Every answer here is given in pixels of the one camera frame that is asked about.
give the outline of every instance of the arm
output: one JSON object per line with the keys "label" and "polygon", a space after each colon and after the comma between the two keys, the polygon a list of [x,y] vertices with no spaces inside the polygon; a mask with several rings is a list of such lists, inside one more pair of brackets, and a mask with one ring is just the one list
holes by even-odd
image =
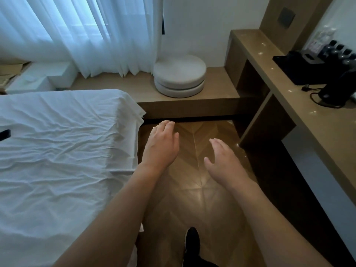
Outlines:
{"label": "arm", "polygon": [[154,186],[178,154],[179,135],[173,135],[173,128],[169,121],[153,128],[130,180],[54,267],[127,265]]}
{"label": "arm", "polygon": [[288,222],[252,181],[234,152],[220,139],[210,140],[215,164],[205,157],[211,177],[236,199],[249,221],[267,266],[331,264]]}

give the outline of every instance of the black shoe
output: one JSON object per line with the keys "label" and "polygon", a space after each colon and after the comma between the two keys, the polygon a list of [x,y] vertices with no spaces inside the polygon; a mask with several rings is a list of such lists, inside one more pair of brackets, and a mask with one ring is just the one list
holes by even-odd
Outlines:
{"label": "black shoe", "polygon": [[185,234],[183,267],[193,266],[199,259],[200,239],[196,228],[191,227]]}

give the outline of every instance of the mattress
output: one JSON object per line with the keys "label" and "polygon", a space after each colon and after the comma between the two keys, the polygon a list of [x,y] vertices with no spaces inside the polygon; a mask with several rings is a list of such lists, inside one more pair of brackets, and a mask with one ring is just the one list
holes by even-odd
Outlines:
{"label": "mattress", "polygon": [[135,170],[144,114],[120,90],[0,96],[1,265],[56,261]]}

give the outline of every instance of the round white cushion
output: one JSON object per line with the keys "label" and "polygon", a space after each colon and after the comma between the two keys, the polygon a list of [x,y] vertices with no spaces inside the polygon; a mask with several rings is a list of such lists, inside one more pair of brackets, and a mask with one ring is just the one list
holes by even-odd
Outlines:
{"label": "round white cushion", "polygon": [[185,55],[159,59],[154,64],[154,79],[170,89],[197,87],[205,79],[207,66],[202,59]]}
{"label": "round white cushion", "polygon": [[154,84],[155,84],[157,90],[161,94],[170,96],[172,98],[187,98],[187,97],[198,94],[204,88],[204,81],[196,87],[193,87],[190,89],[184,89],[184,90],[170,89],[170,88],[164,87],[156,79],[154,80]]}

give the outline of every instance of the curtain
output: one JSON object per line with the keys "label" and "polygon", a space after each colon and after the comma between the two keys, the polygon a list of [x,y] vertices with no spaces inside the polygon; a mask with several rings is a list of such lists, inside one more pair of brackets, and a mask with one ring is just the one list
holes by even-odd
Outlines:
{"label": "curtain", "polygon": [[151,72],[163,0],[0,0],[0,58],[72,60],[84,77]]}

